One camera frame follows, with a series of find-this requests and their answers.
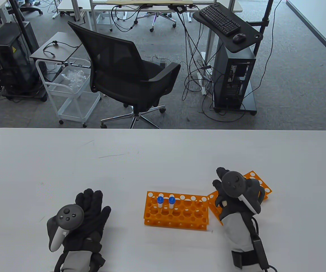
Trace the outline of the person's right hand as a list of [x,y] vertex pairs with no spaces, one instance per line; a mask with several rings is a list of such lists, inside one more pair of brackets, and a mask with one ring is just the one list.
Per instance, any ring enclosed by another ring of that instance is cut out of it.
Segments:
[[213,186],[218,192],[215,206],[222,208],[220,220],[237,212],[249,216],[261,213],[265,190],[259,180],[246,179],[238,171],[229,171],[223,167],[218,167],[216,173],[219,179],[213,181]]

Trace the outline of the person's left hand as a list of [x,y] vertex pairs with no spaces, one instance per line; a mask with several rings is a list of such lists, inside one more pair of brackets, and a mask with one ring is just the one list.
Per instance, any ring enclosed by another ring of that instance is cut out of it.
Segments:
[[101,239],[111,207],[102,207],[103,193],[86,189],[77,194],[75,204],[63,206],[47,221],[49,250],[61,246],[65,252],[89,251],[99,253]]

